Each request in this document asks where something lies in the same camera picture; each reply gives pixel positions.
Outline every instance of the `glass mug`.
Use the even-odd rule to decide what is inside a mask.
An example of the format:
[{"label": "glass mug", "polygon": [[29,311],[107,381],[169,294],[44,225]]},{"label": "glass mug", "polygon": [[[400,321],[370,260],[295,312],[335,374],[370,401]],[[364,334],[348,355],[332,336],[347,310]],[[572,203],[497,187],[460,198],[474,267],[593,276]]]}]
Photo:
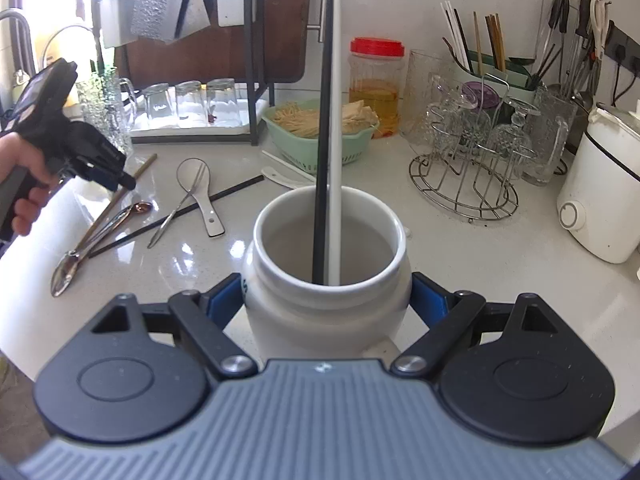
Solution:
[{"label": "glass mug", "polygon": [[[121,87],[129,95],[128,117],[122,103]],[[93,72],[86,81],[76,83],[76,90],[84,121],[97,128],[118,150],[131,156],[133,144],[129,132],[138,113],[131,81],[119,77],[117,69],[110,67],[102,76]]]},{"label": "glass mug", "polygon": [[242,126],[233,79],[214,79],[207,83],[207,111],[211,126]]},{"label": "glass mug", "polygon": [[175,86],[175,111],[181,128],[209,126],[200,81],[187,81]]},{"label": "glass mug", "polygon": [[142,91],[148,128],[175,128],[178,125],[174,106],[169,95],[169,84],[158,83]]}]

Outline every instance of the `scissors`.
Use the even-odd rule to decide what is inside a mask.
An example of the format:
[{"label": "scissors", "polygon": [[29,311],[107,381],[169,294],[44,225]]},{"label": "scissors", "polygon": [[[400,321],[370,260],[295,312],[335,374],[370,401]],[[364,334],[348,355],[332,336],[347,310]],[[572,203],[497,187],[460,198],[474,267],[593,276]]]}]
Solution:
[{"label": "scissors", "polygon": [[595,62],[591,69],[589,88],[595,95],[600,82],[600,70],[602,69],[602,56],[609,34],[609,6],[604,0],[591,0],[591,29],[594,39]]}]

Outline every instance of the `glass mug handle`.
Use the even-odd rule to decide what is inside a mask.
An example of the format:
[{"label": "glass mug handle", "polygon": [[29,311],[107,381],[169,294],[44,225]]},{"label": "glass mug handle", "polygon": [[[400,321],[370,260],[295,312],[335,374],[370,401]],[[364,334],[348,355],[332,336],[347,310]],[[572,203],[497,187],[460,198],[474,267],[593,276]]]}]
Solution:
[{"label": "glass mug handle", "polygon": [[138,116],[138,102],[136,101],[136,93],[133,89],[133,83],[129,78],[127,77],[120,78],[120,87],[123,87],[123,86],[127,91],[127,94],[129,95],[129,102],[131,103],[131,108],[130,108],[131,114],[128,119],[128,123],[132,128],[133,125],[136,123],[136,117]]}]

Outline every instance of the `wire cup rack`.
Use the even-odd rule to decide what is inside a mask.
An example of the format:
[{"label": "wire cup rack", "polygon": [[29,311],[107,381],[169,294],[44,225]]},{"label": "wire cup rack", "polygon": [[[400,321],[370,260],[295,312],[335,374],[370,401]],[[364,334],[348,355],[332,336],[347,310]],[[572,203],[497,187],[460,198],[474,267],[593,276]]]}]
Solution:
[{"label": "wire cup rack", "polygon": [[[507,89],[492,118],[482,111],[485,77]],[[431,152],[417,155],[409,164],[409,176],[425,197],[469,223],[501,220],[516,212],[519,198],[513,181],[521,177],[524,162],[535,155],[520,137],[514,137],[511,143],[495,137],[498,116],[509,91],[506,81],[486,74],[481,82],[479,107],[463,110],[462,120],[447,120],[443,113],[430,107],[436,120],[428,124],[424,133],[431,136]]]}]

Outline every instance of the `white countertop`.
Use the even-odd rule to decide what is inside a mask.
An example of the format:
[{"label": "white countertop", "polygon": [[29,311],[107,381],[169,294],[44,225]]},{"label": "white countertop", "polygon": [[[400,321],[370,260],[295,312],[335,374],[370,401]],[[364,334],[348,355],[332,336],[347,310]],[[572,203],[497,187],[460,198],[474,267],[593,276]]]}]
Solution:
[{"label": "white countertop", "polygon": [[[158,160],[140,179],[134,197],[151,200],[157,208],[144,220],[132,219],[127,233],[166,215],[181,199],[184,192],[175,170],[184,158],[197,156],[209,164],[211,193],[260,174],[267,164],[260,148],[240,144],[136,148],[139,160],[154,152]],[[555,206],[561,177],[546,188],[517,182],[521,206],[514,218],[487,224],[453,218],[428,202],[409,180],[412,156],[400,137],[373,140],[361,160],[344,167],[343,182],[379,197],[411,229],[408,251],[413,270],[449,290],[470,289],[489,301],[513,301],[525,291],[538,293],[596,352],[615,379],[616,400],[605,430],[638,412],[640,282],[636,270],[640,255],[634,254],[622,265],[606,264],[564,231]],[[289,176],[284,169],[282,173]],[[72,181],[43,210],[31,235],[16,240],[0,259],[0,351],[34,379],[115,294],[133,292],[144,303],[164,301],[187,288],[211,288],[240,269],[255,218],[283,192],[283,187],[264,181],[216,202],[226,227],[221,238],[207,237],[199,212],[183,216],[152,250],[146,248],[149,232],[89,260],[68,291],[52,298],[52,270],[108,201],[106,192],[95,184]],[[410,312],[395,343],[404,349],[424,330]],[[240,313],[226,331],[255,354],[246,316]]]}]

